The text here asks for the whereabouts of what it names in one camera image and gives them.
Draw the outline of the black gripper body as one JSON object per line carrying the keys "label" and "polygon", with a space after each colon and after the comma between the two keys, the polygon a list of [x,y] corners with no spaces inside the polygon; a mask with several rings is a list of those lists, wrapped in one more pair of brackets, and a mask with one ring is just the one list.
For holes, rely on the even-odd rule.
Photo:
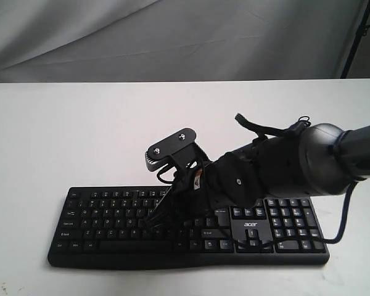
{"label": "black gripper body", "polygon": [[193,159],[185,166],[184,174],[175,178],[166,207],[169,220],[189,220],[212,214],[212,191],[206,178],[211,163],[209,159]]}

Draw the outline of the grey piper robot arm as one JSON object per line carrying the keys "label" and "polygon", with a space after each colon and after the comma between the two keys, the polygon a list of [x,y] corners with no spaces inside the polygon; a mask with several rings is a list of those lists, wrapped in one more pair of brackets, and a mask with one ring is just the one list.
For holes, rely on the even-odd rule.
{"label": "grey piper robot arm", "polygon": [[370,126],[345,131],[299,120],[277,129],[238,122],[256,138],[217,160],[208,158],[190,128],[147,149],[147,169],[157,176],[173,170],[173,179],[144,218],[145,228],[177,226],[226,207],[251,208],[264,197],[340,195],[370,178]]}

